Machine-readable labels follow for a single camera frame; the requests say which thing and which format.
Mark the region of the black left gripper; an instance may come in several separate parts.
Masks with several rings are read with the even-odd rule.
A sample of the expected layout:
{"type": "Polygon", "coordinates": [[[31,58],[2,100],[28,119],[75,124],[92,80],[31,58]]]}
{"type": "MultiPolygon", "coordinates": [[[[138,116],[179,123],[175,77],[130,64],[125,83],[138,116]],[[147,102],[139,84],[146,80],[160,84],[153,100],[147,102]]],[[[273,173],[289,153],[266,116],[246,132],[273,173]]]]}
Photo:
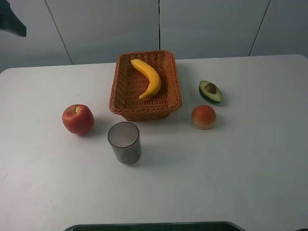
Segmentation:
{"type": "Polygon", "coordinates": [[[26,26],[16,17],[7,0],[0,0],[0,29],[20,37],[26,37],[26,26]]]}

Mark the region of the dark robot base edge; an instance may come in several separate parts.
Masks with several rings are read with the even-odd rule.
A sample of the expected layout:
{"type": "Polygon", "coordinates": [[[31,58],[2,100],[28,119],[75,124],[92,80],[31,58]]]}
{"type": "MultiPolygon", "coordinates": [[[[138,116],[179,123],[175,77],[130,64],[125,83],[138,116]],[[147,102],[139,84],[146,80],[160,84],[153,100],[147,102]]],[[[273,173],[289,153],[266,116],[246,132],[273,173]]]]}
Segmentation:
{"type": "Polygon", "coordinates": [[[74,225],[66,231],[244,231],[230,222],[171,222],[139,224],[84,224],[74,225]]]}

